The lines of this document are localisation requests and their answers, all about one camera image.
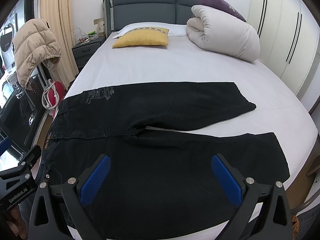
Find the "drawer handle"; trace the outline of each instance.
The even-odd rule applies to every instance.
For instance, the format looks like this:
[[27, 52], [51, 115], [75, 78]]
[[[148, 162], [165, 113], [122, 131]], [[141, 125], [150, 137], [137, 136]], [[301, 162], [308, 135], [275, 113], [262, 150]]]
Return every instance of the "drawer handle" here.
[[262, 17], [263, 17], [263, 12], [264, 12], [264, 3], [265, 3], [265, 1], [266, 1], [266, 0], [263, 0], [261, 18], [260, 18], [259, 28], [258, 28], [258, 35], [259, 35], [260, 27], [261, 27], [261, 22], [262, 22]]
[[296, 38], [297, 29], [298, 29], [298, 22], [299, 22], [299, 12], [298, 12], [298, 18], [297, 18], [296, 31], [294, 32], [294, 36], [293, 36], [293, 41], [292, 41], [292, 44], [291, 44], [291, 48], [290, 48], [290, 50], [289, 50], [289, 54], [288, 54], [288, 56], [287, 56], [287, 59], [285, 60], [286, 62], [288, 61], [288, 58], [289, 58], [289, 55], [290, 55], [290, 53], [291, 53], [292, 46], [293, 46], [293, 43], [294, 43], [294, 39]]
[[300, 35], [300, 29], [301, 29], [301, 22], [302, 22], [302, 14], [300, 14], [300, 26], [299, 26], [299, 31], [298, 31], [298, 36], [297, 36], [297, 41], [296, 41], [296, 45], [294, 46], [294, 49], [293, 49], [293, 52], [292, 52], [292, 55], [291, 55], [291, 58], [289, 60], [289, 64], [292, 60], [292, 57], [293, 57], [293, 54], [294, 54], [294, 51], [296, 50], [296, 47], [297, 47], [297, 43], [298, 43], [298, 39], [299, 39], [299, 35]]
[[265, 6], [265, 8], [264, 8], [264, 15], [263, 15], [263, 20], [262, 20], [262, 24], [261, 24], [261, 29], [260, 29], [259, 38], [260, 38], [261, 33], [262, 33], [262, 28], [263, 28], [263, 24], [264, 24], [264, 18], [266, 17], [267, 4], [268, 4], [268, 0], [266, 0], [266, 6]]

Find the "printed graphic on jeans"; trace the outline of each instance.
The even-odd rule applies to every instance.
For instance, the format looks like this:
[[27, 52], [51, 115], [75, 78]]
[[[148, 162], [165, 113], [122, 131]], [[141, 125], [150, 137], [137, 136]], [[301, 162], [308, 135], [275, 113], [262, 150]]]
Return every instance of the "printed graphic on jeans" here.
[[111, 95], [115, 91], [113, 90], [113, 87], [103, 87], [103, 88], [98, 88], [98, 89], [93, 89], [89, 91], [86, 104], [90, 104], [92, 99], [101, 99], [101, 98], [106, 98], [109, 100], [111, 98]]

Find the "white strap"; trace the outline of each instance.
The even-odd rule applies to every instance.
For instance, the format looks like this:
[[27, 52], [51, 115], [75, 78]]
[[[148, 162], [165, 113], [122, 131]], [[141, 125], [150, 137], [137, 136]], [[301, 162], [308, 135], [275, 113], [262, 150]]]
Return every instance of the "white strap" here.
[[[57, 93], [56, 86], [54, 85], [55, 81], [52, 81], [51, 79], [49, 79], [48, 82], [49, 82], [50, 86], [45, 88], [44, 91], [43, 91], [43, 94], [42, 94], [42, 105], [43, 105], [43, 107], [45, 109], [52, 110], [52, 109], [56, 108], [56, 106], [58, 105], [60, 97], [59, 97], [59, 94]], [[45, 96], [46, 93], [48, 93], [51, 88], [53, 90], [54, 97], [56, 98], [56, 103], [55, 103], [54, 106], [50, 106], [49, 99], [47, 99], [47, 97]]]

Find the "nightstand drawer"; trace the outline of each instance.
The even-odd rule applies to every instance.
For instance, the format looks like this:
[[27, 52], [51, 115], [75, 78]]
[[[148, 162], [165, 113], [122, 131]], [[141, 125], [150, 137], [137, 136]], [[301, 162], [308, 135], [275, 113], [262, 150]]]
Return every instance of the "nightstand drawer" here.
[[92, 57], [92, 55], [87, 55], [84, 57], [76, 58], [76, 64], [78, 67], [84, 66], [87, 64], [88, 60]]
[[92, 54], [94, 54], [100, 46], [101, 45], [99, 42], [81, 46], [80, 48], [72, 50], [73, 56], [75, 57], [75, 59], [87, 55], [92, 56]]

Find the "person's hand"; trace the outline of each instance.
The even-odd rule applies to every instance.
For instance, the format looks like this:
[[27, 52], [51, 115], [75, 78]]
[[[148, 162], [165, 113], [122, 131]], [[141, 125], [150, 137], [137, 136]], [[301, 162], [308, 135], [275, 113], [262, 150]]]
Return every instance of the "person's hand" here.
[[13, 221], [7, 221], [7, 224], [12, 232], [15, 234], [15, 236], [20, 236], [21, 239], [27, 239], [28, 229], [24, 220], [22, 219], [19, 206], [14, 207], [11, 210], [10, 215], [12, 216]]

